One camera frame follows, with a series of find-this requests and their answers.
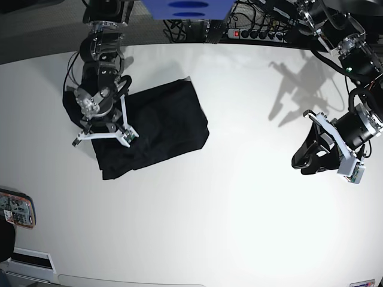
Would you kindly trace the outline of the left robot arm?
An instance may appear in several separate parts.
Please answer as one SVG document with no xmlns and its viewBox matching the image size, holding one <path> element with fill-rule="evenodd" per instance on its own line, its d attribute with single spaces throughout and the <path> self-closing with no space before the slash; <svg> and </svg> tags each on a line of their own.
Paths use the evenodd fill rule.
<svg viewBox="0 0 383 287">
<path fill-rule="evenodd" d="M 349 183 L 359 184 L 365 165 L 364 152 L 371 138 L 382 134 L 382 61 L 366 41 L 364 27 L 354 14 L 373 14 L 380 1 L 297 1 L 299 15 L 340 64 L 311 48 L 312 54 L 350 79 L 355 88 L 348 92 L 348 111 L 339 119 L 310 109 L 303 113 L 312 121 L 302 146 L 291 159 L 303 175 L 336 170 Z"/>
</svg>

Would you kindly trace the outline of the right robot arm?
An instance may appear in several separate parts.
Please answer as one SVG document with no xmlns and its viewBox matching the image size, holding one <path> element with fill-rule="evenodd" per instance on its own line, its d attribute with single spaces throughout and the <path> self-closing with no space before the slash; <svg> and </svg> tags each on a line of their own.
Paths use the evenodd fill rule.
<svg viewBox="0 0 383 287">
<path fill-rule="evenodd" d="M 62 103 L 71 121 L 85 134 L 107 126 L 119 130 L 121 112 L 116 102 L 132 80 L 123 75 L 123 34 L 118 29 L 127 26 L 134 2 L 83 1 L 83 5 L 83 23 L 89 25 L 90 32 L 68 61 L 64 77 L 65 81 L 74 79 L 74 64 L 81 59 L 81 80 L 73 87 L 63 83 Z"/>
</svg>

